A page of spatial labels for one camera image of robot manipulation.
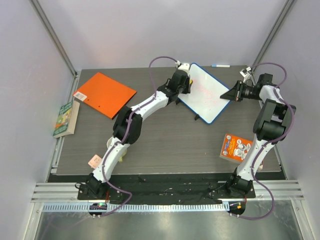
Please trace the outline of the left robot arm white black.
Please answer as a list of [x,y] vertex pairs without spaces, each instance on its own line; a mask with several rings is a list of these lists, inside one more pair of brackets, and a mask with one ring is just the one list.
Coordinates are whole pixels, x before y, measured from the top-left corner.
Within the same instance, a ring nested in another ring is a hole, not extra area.
[[85,181],[85,186],[93,198],[100,200],[106,195],[112,172],[125,151],[140,137],[143,121],[159,109],[175,102],[179,94],[190,92],[190,71],[178,68],[152,96],[135,106],[125,105],[121,108],[113,125],[110,145],[99,166]]

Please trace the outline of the blue framed whiteboard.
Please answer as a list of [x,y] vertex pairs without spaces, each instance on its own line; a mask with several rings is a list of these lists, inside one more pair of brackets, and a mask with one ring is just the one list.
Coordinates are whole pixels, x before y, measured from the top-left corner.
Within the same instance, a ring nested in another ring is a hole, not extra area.
[[178,98],[205,123],[212,124],[230,103],[220,98],[229,88],[196,63],[190,65],[189,73],[190,93],[181,93]]

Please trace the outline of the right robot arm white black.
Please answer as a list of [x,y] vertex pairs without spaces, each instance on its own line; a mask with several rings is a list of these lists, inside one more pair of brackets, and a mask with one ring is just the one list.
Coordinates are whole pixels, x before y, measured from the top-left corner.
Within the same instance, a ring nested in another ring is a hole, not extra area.
[[235,102],[253,99],[263,103],[253,125],[252,145],[243,162],[225,184],[226,193],[230,197],[236,198],[251,191],[256,173],[265,156],[286,137],[293,125],[296,107],[285,103],[279,87],[272,83],[272,79],[271,74],[261,74],[253,86],[239,80],[232,89],[220,96],[221,99]]

